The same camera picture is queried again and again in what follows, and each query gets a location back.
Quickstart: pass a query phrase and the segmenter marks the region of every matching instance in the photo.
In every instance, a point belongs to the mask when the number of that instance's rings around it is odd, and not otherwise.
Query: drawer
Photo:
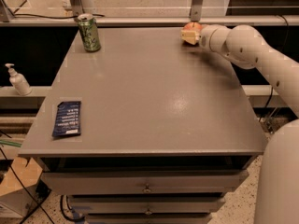
[[[209,214],[87,215],[90,224],[207,224]]]
[[[57,194],[141,194],[234,191],[247,171],[45,173]]]
[[[76,212],[84,214],[210,213],[217,212],[225,203],[223,198],[200,197],[196,194],[70,197],[69,200]]]

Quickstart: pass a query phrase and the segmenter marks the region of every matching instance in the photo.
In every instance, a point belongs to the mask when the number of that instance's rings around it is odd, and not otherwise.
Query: pump bottle
[[[6,64],[8,72],[10,74],[10,83],[16,89],[19,95],[24,96],[29,94],[32,88],[28,84],[26,78],[22,74],[16,72],[14,68],[11,68],[12,66],[14,66],[13,63]]]

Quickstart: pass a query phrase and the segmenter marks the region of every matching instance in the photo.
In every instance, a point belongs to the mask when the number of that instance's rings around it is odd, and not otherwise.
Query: white robotic arm
[[[201,26],[182,39],[242,68],[256,67],[299,117],[299,64],[271,48],[251,26]],[[299,119],[281,127],[263,154],[254,224],[299,223]]]

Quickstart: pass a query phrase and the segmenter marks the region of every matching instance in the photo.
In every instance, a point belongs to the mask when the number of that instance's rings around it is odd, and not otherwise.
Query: green can
[[[94,52],[101,48],[99,34],[93,14],[84,13],[78,16],[78,28],[86,51]]]

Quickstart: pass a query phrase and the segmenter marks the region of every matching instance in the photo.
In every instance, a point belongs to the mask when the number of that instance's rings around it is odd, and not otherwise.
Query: floor
[[[23,0],[7,0],[7,3],[12,7],[17,8],[18,4]],[[25,8],[34,7],[35,3],[39,3],[42,0],[32,0],[30,5],[25,5]],[[52,0],[46,0],[48,5],[48,13],[47,15],[52,15],[55,11],[54,15],[61,15],[61,10],[59,9],[59,14],[57,14],[57,9],[59,2],[53,3]],[[285,122],[279,121],[277,125],[281,126]],[[265,130],[265,135],[269,138],[271,136],[270,133]],[[213,214],[213,219],[209,222],[209,224],[253,224],[254,219],[254,208],[255,208],[255,200],[259,179],[259,171],[262,163],[263,157],[258,157],[249,167],[249,178],[234,192],[228,193],[225,196],[226,204],[221,208],[219,212]],[[56,193],[52,193],[49,198],[43,203],[44,209],[49,213],[50,217],[53,219],[54,223],[72,223],[64,219],[61,214],[60,206],[59,206],[60,196]],[[72,214],[67,211],[65,208],[65,212],[68,213],[70,217]],[[16,218],[0,218],[0,224],[17,224],[20,223],[20,219]],[[25,221],[24,223],[50,223],[46,215],[39,208],[32,216]]]

